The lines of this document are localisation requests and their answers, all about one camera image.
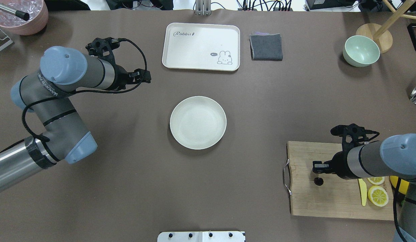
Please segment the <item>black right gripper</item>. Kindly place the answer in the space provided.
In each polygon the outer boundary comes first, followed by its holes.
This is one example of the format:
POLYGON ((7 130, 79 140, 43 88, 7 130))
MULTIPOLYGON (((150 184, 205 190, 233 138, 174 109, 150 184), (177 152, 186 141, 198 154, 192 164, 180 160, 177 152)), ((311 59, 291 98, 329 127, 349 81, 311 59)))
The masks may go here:
POLYGON ((313 161, 312 171, 316 174, 336 174, 342 179, 350 179, 348 177, 349 170, 343 151, 336 153, 331 160, 325 163, 322 161, 313 161))

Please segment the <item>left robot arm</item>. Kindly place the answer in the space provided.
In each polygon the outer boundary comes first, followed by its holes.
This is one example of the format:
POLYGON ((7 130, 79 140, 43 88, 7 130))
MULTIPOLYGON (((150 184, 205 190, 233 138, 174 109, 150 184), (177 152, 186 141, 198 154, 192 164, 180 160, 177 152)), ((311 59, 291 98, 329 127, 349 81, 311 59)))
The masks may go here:
POLYGON ((20 107, 22 123, 30 136, 0 152, 0 192, 49 169, 59 161, 74 164, 91 155, 97 144, 70 101, 80 92, 125 93, 126 86, 150 83, 147 67, 127 72, 115 62, 113 48, 88 44, 88 54, 63 46, 48 48, 39 69, 11 89, 20 107), (33 112, 45 128, 35 134, 26 115, 33 112))

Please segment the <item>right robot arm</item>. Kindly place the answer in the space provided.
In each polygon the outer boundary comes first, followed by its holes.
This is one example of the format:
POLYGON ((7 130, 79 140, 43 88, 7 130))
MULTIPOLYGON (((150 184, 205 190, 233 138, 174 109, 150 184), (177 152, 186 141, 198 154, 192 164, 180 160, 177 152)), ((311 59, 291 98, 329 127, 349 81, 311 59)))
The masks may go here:
POLYGON ((336 174, 342 179, 397 176, 409 186, 400 216, 394 210, 393 241, 416 242, 416 134, 395 135, 383 141, 364 144, 357 136, 346 141, 341 135, 342 151, 329 161, 314 161, 316 174, 336 174))

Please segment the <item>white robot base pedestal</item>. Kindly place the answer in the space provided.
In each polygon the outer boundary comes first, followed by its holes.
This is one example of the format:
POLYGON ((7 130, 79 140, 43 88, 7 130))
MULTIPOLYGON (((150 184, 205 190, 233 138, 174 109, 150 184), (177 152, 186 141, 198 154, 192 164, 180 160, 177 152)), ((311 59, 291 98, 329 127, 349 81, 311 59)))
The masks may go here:
POLYGON ((245 242, 242 231, 185 231, 161 232, 158 242, 245 242))

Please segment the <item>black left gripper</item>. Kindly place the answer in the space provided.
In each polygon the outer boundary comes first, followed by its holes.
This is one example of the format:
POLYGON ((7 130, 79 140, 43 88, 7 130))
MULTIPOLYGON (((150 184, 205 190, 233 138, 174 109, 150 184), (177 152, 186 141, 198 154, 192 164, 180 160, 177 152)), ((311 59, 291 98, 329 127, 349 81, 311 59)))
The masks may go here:
POLYGON ((121 91, 126 89, 127 85, 134 85, 138 83, 151 83, 151 74, 150 71, 142 71, 141 69, 136 69, 133 72, 127 72, 120 65, 113 65, 115 77, 112 84, 113 91, 121 91))

